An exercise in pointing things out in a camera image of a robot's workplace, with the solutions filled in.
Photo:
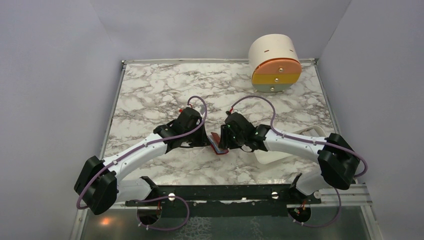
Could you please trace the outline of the red card holder wallet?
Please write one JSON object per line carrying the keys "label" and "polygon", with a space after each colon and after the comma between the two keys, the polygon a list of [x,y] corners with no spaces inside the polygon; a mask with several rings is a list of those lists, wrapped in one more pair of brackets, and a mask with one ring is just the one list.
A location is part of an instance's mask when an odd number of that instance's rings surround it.
{"label": "red card holder wallet", "polygon": [[223,149],[219,147],[219,143],[221,140],[221,137],[218,135],[218,133],[216,132],[211,132],[208,136],[207,136],[210,145],[213,149],[213,151],[215,152],[216,155],[225,155],[229,152],[228,149]]}

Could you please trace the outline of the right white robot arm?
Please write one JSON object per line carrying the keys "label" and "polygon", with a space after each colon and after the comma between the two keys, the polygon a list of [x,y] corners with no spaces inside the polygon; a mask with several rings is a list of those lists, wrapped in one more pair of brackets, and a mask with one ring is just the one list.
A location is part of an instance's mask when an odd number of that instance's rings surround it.
{"label": "right white robot arm", "polygon": [[317,163],[317,170],[299,174],[290,185],[288,196],[296,204],[320,189],[348,190],[360,163],[352,148],[336,133],[328,137],[278,133],[270,125],[254,126],[237,112],[227,116],[220,133],[218,146],[221,149],[283,152]]}

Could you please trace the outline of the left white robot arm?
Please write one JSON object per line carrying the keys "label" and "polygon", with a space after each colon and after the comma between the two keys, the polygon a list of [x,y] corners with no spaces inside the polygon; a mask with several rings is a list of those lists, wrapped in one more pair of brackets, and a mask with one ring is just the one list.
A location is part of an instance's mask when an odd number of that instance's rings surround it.
{"label": "left white robot arm", "polygon": [[157,191],[144,178],[125,180],[136,168],[170,151],[210,144],[205,130],[207,111],[184,108],[169,123],[159,125],[134,146],[113,156],[87,159],[73,187],[78,194],[76,207],[89,209],[94,215],[106,212],[117,202],[139,199],[144,205],[157,200]]}

